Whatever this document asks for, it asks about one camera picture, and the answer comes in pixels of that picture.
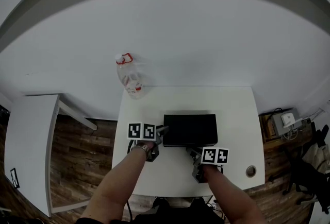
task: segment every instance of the round hole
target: round hole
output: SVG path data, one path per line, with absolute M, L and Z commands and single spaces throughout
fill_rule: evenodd
M 257 169 L 255 166 L 250 165 L 247 169 L 246 169 L 246 176 L 247 177 L 254 177 L 257 173 Z

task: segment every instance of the white table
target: white table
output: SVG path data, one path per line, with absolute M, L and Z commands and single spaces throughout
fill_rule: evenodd
M 128 122 L 163 124 L 164 114 L 215 114 L 218 143 L 229 148 L 224 174 L 241 189 L 265 183 L 265 161 L 261 130 L 253 92 L 249 87 L 149 87 L 141 99 L 131 99 L 124 92 L 112 166 L 126 156 L 129 140 Z M 143 168 L 133 194 L 160 197 L 211 196 L 208 184 L 198 184 L 192 177 L 193 160 L 185 148 L 159 146 L 159 156 Z M 255 166 L 256 175 L 246 176 Z
M 61 109 L 77 121 L 96 130 L 97 126 L 81 117 L 59 95 L 29 96 L 12 106 L 5 143 L 5 175 L 12 183 L 10 170 L 16 169 L 18 191 L 47 216 L 52 208 L 50 162 L 53 133 Z

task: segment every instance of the black box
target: black box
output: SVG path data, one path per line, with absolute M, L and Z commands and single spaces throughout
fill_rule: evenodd
M 169 126 L 163 138 L 166 147 L 203 147 L 218 142 L 215 114 L 164 115 L 164 126 Z

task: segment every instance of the wristwatch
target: wristwatch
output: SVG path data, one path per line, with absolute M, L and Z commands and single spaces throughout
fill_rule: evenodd
M 145 153 L 146 153 L 146 157 L 147 157 L 147 158 L 149 157 L 149 154 L 150 154 L 150 148 L 149 148 L 148 145 L 145 144 L 144 142 L 139 142 L 139 143 L 137 143 L 137 144 L 133 147 L 133 149 L 134 149 L 134 148 L 141 148 L 141 149 L 143 149 L 143 150 L 145 151 Z

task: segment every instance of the forearm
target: forearm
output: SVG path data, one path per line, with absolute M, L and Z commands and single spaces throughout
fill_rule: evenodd
M 230 223 L 265 223 L 256 203 L 232 184 L 217 168 L 204 166 L 205 177 L 220 208 Z
M 81 217 L 93 218 L 102 223 L 109 223 L 112 219 L 120 220 L 145 160 L 143 149 L 133 149 L 104 177 Z

